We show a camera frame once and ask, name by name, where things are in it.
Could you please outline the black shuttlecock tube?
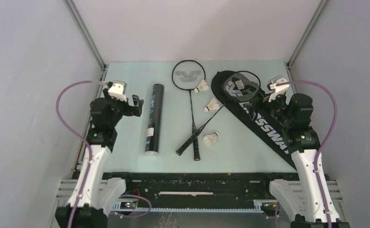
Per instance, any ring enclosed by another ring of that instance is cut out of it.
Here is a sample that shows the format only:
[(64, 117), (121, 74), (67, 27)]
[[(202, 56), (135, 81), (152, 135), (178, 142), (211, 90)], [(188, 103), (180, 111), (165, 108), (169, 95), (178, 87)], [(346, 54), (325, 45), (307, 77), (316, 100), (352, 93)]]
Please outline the black shuttlecock tube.
[(145, 154), (148, 156), (157, 156), (159, 154), (163, 94), (164, 85), (154, 84), (150, 102), (148, 127), (146, 130)]

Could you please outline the white shuttlecock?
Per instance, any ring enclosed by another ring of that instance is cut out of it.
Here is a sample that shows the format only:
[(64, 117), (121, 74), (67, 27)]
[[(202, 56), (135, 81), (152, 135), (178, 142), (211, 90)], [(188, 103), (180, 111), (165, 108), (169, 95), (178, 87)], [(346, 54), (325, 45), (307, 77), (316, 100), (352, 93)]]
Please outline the white shuttlecock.
[(203, 79), (200, 84), (193, 89), (193, 91), (195, 93), (198, 93), (198, 92), (202, 92), (202, 91), (206, 91), (206, 90), (209, 90), (210, 87), (208, 86), (207, 82)]
[(212, 148), (216, 144), (218, 137), (218, 132), (206, 134), (203, 136), (203, 142), (207, 147)]
[(212, 98), (211, 101), (207, 106), (204, 107), (205, 112), (218, 110), (220, 108), (220, 104), (218, 103), (216, 98)]

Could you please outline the white shuttlecock top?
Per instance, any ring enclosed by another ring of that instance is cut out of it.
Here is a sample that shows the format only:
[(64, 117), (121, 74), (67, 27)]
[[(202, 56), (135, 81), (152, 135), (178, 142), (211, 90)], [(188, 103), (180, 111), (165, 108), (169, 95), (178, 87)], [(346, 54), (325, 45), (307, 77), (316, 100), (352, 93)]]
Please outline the white shuttlecock top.
[(207, 82), (203, 79), (200, 84), (193, 89), (193, 91), (195, 93), (198, 93), (198, 92), (202, 92), (202, 91), (206, 91), (206, 90), (209, 90), (210, 87), (208, 86)]

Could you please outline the white shuttlecock bottom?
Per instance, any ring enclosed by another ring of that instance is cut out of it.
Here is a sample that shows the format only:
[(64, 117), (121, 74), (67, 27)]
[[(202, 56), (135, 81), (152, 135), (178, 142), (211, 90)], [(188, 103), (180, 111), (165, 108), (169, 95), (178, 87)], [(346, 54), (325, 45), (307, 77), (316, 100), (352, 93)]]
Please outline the white shuttlecock bottom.
[(218, 132), (206, 134), (203, 136), (203, 142), (207, 147), (212, 148), (216, 144), (218, 137)]

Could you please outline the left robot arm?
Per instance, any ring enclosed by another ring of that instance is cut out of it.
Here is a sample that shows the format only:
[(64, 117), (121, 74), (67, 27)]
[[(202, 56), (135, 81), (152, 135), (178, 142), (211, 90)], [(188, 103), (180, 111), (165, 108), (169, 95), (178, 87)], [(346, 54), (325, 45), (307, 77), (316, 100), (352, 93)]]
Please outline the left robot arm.
[(114, 202), (120, 196), (132, 195), (133, 184), (127, 180), (112, 178), (103, 190), (100, 184), (117, 138), (115, 127), (123, 116), (140, 117), (143, 103), (137, 95), (133, 95), (133, 105), (128, 99), (121, 101), (109, 95), (90, 103), (91, 126), (82, 170), (67, 205), (55, 212), (61, 228), (105, 228)]

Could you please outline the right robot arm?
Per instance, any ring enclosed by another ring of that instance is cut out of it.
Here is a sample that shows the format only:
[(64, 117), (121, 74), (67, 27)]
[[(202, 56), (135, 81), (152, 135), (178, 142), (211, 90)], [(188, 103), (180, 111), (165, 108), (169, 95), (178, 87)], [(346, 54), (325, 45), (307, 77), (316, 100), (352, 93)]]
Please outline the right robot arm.
[(310, 126), (313, 100), (304, 94), (285, 95), (270, 101), (268, 97), (252, 102), (251, 118), (272, 117), (282, 127), (282, 138), (298, 173), (303, 199), (292, 191), (288, 181), (267, 180), (260, 184), (260, 194), (267, 199), (275, 197), (289, 217), (292, 228), (348, 228), (337, 212), (326, 183), (322, 156), (318, 153), (320, 141)]

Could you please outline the black racket bag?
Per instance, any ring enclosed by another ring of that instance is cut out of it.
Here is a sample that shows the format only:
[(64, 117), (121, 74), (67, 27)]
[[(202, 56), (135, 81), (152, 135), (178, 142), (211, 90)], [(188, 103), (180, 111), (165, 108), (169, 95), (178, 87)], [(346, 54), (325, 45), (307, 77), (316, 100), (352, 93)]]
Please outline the black racket bag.
[[(224, 103), (226, 101), (224, 89), (222, 85), (234, 71), (225, 70), (217, 72), (211, 80), (211, 89), (215, 98)], [(267, 146), (269, 146), (277, 155), (279, 155), (291, 167), (295, 168), (288, 148), (279, 132), (280, 125), (275, 123), (272, 118), (265, 119), (261, 114), (252, 120), (249, 116), (248, 110), (242, 103), (229, 102), (225, 108), (230, 111), (243, 125), (251, 130), (257, 137), (259, 137)]]

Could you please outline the black racket on table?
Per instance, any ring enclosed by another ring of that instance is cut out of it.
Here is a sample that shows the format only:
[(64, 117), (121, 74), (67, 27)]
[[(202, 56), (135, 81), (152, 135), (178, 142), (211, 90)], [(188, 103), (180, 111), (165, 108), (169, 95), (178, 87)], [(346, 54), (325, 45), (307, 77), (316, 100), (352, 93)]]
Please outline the black racket on table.
[(180, 90), (187, 91), (190, 97), (190, 110), (192, 119), (192, 133), (196, 131), (194, 121), (192, 91), (206, 78), (204, 67), (195, 60), (182, 60), (172, 70), (173, 84)]

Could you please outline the right controller board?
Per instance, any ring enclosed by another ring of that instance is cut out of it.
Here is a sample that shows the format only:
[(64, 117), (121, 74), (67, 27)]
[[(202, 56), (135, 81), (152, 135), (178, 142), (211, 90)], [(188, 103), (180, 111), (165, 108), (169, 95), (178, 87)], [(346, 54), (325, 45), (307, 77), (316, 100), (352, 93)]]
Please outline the right controller board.
[(274, 211), (278, 206), (278, 203), (263, 203), (261, 210), (272, 210)]

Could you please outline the controller board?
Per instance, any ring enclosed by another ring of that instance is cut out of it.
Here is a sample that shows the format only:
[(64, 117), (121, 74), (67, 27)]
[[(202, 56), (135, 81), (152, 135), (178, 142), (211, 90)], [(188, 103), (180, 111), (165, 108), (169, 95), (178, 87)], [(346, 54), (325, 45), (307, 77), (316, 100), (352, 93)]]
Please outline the controller board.
[(278, 203), (263, 203), (261, 210), (272, 210), (274, 211), (278, 206)]
[(119, 209), (128, 209), (128, 210), (134, 210), (137, 208), (137, 201), (122, 201), (120, 202)]

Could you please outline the left controller board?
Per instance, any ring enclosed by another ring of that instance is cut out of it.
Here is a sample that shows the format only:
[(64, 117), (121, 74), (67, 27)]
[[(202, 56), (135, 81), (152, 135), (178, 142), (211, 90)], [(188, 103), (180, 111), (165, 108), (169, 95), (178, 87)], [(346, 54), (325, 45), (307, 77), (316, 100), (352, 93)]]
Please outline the left controller board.
[(134, 210), (137, 208), (137, 201), (122, 201), (120, 202), (119, 209), (128, 209), (128, 210)]

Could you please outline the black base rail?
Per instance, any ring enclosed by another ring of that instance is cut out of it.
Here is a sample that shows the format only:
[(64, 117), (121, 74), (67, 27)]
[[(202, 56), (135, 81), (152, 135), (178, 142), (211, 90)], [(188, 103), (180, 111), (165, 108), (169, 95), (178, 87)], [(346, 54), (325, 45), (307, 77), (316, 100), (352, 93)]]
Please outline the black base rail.
[(153, 209), (256, 209), (254, 202), (273, 200), (269, 182), (297, 181), (291, 172), (140, 173), (105, 172), (103, 180), (122, 178), (126, 192), (148, 199)]

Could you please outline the right aluminium frame post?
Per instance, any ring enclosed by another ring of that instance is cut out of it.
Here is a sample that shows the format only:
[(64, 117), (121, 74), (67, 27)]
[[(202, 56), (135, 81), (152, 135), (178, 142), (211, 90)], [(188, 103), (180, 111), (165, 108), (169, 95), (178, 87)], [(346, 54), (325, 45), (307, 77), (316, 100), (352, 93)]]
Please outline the right aluminium frame post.
[(321, 0), (312, 16), (312, 18), (310, 19), (305, 31), (303, 32), (300, 40), (298, 41), (291, 57), (289, 58), (288, 62), (287, 62), (287, 68), (288, 69), (291, 69), (292, 66), (294, 65), (294, 63), (296, 62), (298, 56), (300, 55), (302, 49), (304, 48), (306, 42), (308, 41), (308, 38), (310, 37), (310, 35), (312, 34), (313, 30), (315, 29), (318, 21), (320, 20), (320, 17), (322, 16), (322, 14), (324, 13), (327, 5), (330, 3), (331, 1), (330, 0)]

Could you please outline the aluminium frame post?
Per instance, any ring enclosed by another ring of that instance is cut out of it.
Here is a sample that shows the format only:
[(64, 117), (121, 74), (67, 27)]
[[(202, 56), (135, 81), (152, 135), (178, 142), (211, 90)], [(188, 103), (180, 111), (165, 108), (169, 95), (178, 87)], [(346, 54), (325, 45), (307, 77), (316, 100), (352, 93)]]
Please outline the aluminium frame post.
[(86, 44), (88, 45), (88, 47), (90, 48), (93, 56), (95, 57), (98, 65), (100, 66), (100, 68), (102, 70), (105, 70), (106, 69), (106, 63), (105, 61), (103, 60), (101, 54), (100, 54), (100, 51), (98, 50), (91, 34), (90, 34), (90, 31), (88, 30), (76, 4), (74, 3), (73, 0), (63, 0), (63, 2), (65, 3), (68, 11), (70, 12), (71, 16), (72, 16), (72, 19), (73, 21), (76, 23), (80, 33), (82, 34), (83, 38), (84, 38), (84, 41), (86, 42)]
[(294, 63), (296, 62), (298, 56), (300, 55), (302, 49), (304, 48), (306, 42), (308, 41), (308, 38), (310, 37), (310, 35), (312, 34), (313, 30), (315, 29), (318, 21), (320, 20), (320, 17), (322, 16), (322, 14), (324, 13), (327, 5), (330, 3), (331, 1), (330, 0), (321, 0), (312, 16), (312, 18), (310, 19), (305, 31), (303, 32), (300, 40), (298, 41), (291, 57), (289, 58), (288, 62), (287, 62), (287, 68), (288, 69), (291, 69), (292, 66), (294, 65)]

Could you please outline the left aluminium frame post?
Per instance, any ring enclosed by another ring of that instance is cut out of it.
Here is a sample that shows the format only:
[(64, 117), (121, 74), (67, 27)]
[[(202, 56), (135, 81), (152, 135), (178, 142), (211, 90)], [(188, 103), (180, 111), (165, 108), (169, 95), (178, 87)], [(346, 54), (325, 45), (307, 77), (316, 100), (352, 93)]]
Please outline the left aluminium frame post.
[(101, 54), (100, 54), (100, 51), (98, 50), (91, 34), (90, 34), (90, 31), (88, 30), (76, 4), (74, 3), (73, 0), (63, 0), (63, 2), (65, 3), (68, 11), (70, 12), (71, 16), (72, 16), (72, 19), (73, 21), (76, 23), (80, 33), (82, 34), (83, 38), (84, 38), (84, 41), (86, 42), (86, 44), (88, 45), (88, 47), (90, 48), (93, 56), (95, 57), (98, 65), (100, 66), (100, 68), (102, 70), (105, 70), (106, 69), (106, 63), (105, 61), (103, 60)]

